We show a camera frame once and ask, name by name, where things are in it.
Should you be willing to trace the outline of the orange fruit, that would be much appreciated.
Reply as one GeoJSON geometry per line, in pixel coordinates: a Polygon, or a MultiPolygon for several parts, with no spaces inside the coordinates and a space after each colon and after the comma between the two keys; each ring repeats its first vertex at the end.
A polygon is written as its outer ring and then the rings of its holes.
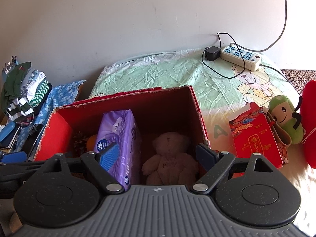
{"type": "Polygon", "coordinates": [[[93,151],[94,150],[94,146],[95,146],[95,143],[96,143],[96,138],[97,138],[97,135],[92,135],[91,137],[89,137],[87,139],[87,142],[86,142],[86,149],[87,149],[87,151],[93,151]]]}

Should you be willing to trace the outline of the brown pine cone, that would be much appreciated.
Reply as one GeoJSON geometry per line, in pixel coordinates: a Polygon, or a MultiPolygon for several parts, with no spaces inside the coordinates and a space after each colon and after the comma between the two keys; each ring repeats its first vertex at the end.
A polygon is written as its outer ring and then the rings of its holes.
{"type": "Polygon", "coordinates": [[[87,142],[92,135],[78,131],[73,137],[73,156],[80,157],[83,153],[88,152],[87,142]]]}

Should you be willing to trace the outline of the purple tissue pack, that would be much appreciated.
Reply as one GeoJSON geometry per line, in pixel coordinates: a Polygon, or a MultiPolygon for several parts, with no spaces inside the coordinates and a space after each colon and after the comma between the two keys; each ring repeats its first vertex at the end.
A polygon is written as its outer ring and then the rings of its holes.
{"type": "Polygon", "coordinates": [[[131,110],[110,111],[103,114],[99,126],[95,152],[105,150],[112,143],[118,143],[118,160],[110,174],[124,187],[137,184],[139,180],[140,149],[137,124],[131,110]]]}

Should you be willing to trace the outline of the pink plush teddy bear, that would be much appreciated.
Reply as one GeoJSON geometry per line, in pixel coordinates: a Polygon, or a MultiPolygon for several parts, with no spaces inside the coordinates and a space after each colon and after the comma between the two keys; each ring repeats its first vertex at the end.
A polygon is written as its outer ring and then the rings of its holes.
{"type": "Polygon", "coordinates": [[[161,134],[153,141],[156,154],[142,166],[147,185],[185,185],[196,181],[199,165],[187,153],[190,139],[177,132],[161,134]]]}

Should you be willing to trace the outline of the small red gift box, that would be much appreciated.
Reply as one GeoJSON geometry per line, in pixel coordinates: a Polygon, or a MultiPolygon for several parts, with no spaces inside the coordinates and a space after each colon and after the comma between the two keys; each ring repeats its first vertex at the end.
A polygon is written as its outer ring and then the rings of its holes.
{"type": "Polygon", "coordinates": [[[266,107],[246,103],[229,118],[236,155],[248,158],[257,152],[276,168],[288,163],[287,150],[292,144],[290,135],[273,119],[266,107]]]}

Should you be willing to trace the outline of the large red cardboard box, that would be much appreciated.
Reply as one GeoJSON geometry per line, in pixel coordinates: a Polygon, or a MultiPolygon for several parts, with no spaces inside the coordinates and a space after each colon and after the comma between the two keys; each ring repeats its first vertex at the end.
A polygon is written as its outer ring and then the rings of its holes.
{"type": "Polygon", "coordinates": [[[124,187],[144,184],[141,167],[155,154],[152,142],[161,134],[177,132],[196,145],[208,136],[193,88],[160,87],[117,93],[55,108],[34,159],[44,161],[56,153],[79,157],[102,152],[112,143],[119,151],[110,174],[124,187]]]}

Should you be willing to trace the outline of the blue floral cloth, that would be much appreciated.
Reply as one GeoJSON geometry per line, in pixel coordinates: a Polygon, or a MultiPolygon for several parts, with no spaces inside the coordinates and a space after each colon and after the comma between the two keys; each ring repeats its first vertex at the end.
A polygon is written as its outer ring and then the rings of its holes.
{"type": "Polygon", "coordinates": [[[78,80],[70,84],[53,87],[46,101],[41,107],[39,114],[34,118],[33,122],[29,126],[23,127],[21,129],[16,142],[16,147],[13,152],[19,152],[22,149],[34,124],[46,126],[46,123],[54,108],[72,104],[78,96],[79,87],[81,87],[85,82],[86,80],[78,80]]]}

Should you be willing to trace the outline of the green plush toy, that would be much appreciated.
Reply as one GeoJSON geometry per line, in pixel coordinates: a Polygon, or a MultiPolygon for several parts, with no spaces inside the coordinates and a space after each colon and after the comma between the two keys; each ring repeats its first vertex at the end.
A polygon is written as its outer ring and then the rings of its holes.
{"type": "Polygon", "coordinates": [[[298,105],[293,106],[285,95],[273,97],[268,105],[268,109],[274,121],[285,130],[291,137],[292,144],[299,144],[304,137],[302,126],[302,116],[298,112],[302,105],[303,98],[299,97],[298,105]]]}

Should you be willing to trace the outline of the pile of folded clothes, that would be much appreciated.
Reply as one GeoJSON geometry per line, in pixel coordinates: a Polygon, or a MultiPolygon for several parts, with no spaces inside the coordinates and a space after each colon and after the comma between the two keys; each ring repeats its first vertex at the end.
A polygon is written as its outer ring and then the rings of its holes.
{"type": "Polygon", "coordinates": [[[2,70],[1,110],[10,122],[21,127],[30,125],[39,114],[52,85],[31,62],[5,64],[2,70]]]}

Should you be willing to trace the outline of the red plush toy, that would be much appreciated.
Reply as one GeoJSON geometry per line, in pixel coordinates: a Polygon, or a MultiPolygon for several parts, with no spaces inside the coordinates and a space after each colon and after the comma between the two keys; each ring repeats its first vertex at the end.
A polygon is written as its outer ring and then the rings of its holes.
{"type": "Polygon", "coordinates": [[[306,131],[302,141],[303,154],[309,166],[316,168],[316,82],[309,81],[302,93],[302,106],[300,114],[302,115],[302,126],[306,131]]]}

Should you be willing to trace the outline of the white power strip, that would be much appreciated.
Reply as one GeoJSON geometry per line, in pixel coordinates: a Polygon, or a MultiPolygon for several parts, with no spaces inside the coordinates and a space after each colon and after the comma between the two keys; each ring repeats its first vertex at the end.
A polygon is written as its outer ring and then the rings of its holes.
{"type": "Polygon", "coordinates": [[[262,61],[258,54],[244,50],[235,44],[223,47],[220,57],[227,62],[244,67],[250,71],[256,71],[262,61]]]}

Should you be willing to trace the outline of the black power adapter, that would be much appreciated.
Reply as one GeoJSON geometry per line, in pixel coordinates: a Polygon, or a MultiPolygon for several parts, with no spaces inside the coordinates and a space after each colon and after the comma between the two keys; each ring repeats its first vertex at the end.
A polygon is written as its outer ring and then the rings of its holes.
{"type": "Polygon", "coordinates": [[[214,61],[220,57],[221,49],[216,46],[207,47],[204,50],[204,58],[209,61],[214,61]]]}

